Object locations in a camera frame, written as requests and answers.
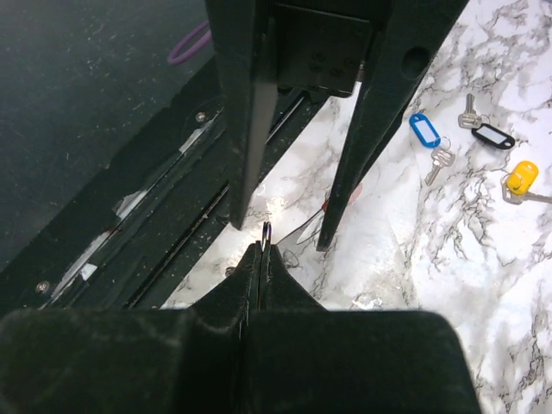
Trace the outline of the blue tagged key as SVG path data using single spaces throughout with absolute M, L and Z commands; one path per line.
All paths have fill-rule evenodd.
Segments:
M 271 246 L 272 238 L 272 225 L 269 221 L 263 223 L 261 240 L 260 240 L 260 249 L 262 252 L 267 251 Z

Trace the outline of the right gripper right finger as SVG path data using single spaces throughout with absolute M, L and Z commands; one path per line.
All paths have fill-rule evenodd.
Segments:
M 449 322 L 423 310 L 278 309 L 268 285 L 285 275 L 264 247 L 249 322 L 253 413 L 478 413 Z

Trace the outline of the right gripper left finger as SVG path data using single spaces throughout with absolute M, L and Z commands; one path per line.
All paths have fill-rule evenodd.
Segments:
M 1 322 L 4 413 L 236 413 L 262 248 L 183 310 L 17 310 Z

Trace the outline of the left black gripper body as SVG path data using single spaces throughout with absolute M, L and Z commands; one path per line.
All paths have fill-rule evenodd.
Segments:
M 259 1 L 258 80 L 348 97 L 383 27 L 382 1 Z

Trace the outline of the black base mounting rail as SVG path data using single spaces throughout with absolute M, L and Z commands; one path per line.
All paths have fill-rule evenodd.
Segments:
M 209 62 L 2 271 L 2 313 L 158 304 L 227 224 L 227 140 Z

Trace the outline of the metal key organizer red handle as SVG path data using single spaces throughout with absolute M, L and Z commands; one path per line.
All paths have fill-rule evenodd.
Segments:
M 299 251 L 304 248 L 310 240 L 317 237 L 327 210 L 328 201 L 329 193 L 326 194 L 324 203 L 313 216 L 277 243 L 287 268 L 298 267 Z

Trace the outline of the key with blue tag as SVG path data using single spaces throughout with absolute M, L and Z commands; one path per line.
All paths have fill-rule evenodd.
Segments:
M 443 168 L 451 167 L 455 163 L 451 141 L 448 137 L 439 135 L 430 119 L 424 114 L 411 115 L 409 124 L 420 143 L 431 150 L 432 167 L 424 179 L 425 184 L 431 186 Z

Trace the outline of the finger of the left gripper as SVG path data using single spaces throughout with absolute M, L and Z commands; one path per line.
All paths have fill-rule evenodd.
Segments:
M 329 249 L 349 198 L 395 134 L 441 45 L 455 25 L 465 1 L 392 1 L 365 58 L 346 141 L 336 170 L 317 251 Z
M 269 1 L 205 3 L 229 134 L 229 222 L 240 229 L 259 183 L 278 100 Z

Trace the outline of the key with yellow tag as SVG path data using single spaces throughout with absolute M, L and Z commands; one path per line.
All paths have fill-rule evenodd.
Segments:
M 520 161 L 501 180 L 502 198 L 508 204 L 520 205 L 525 201 L 551 204 L 551 196 L 532 193 L 530 188 L 538 177 L 539 169 L 531 161 Z

